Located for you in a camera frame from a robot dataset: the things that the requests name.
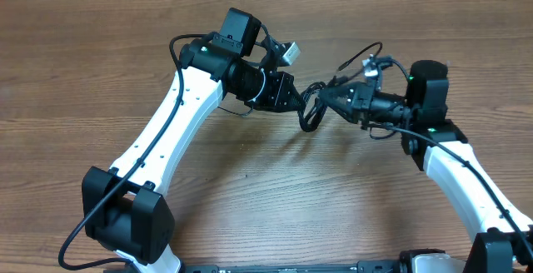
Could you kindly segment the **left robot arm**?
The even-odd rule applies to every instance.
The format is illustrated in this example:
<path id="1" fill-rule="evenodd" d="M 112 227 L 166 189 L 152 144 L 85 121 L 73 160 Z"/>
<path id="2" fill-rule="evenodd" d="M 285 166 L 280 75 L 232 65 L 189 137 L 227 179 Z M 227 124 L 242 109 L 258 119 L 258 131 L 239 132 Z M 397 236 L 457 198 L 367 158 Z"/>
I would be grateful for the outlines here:
<path id="1" fill-rule="evenodd" d="M 166 202 L 172 177 L 201 124 L 232 94 L 252 110 L 296 112 L 304 102 L 286 72 L 294 42 L 258 38 L 265 26 L 231 8 L 219 32 L 186 34 L 169 47 L 172 85 L 133 144 L 108 169 L 82 180 L 80 230 L 114 252 L 126 272 L 178 272 L 169 245 L 175 227 Z"/>

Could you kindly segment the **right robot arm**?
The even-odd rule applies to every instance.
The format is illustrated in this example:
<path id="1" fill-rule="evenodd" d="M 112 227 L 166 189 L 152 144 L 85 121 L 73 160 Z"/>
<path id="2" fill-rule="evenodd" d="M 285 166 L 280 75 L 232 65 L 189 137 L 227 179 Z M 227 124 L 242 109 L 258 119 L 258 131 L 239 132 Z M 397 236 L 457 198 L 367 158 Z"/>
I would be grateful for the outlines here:
<path id="1" fill-rule="evenodd" d="M 465 134 L 446 116 L 446 65 L 414 62 L 404 96 L 381 92 L 382 69 L 396 60 L 367 61 L 362 82 L 340 82 L 318 94 L 350 123 L 401 134 L 401 146 L 446 195 L 472 246 L 466 261 L 437 249 L 403 251 L 393 272 L 512 272 L 532 270 L 532 220 L 488 176 Z"/>

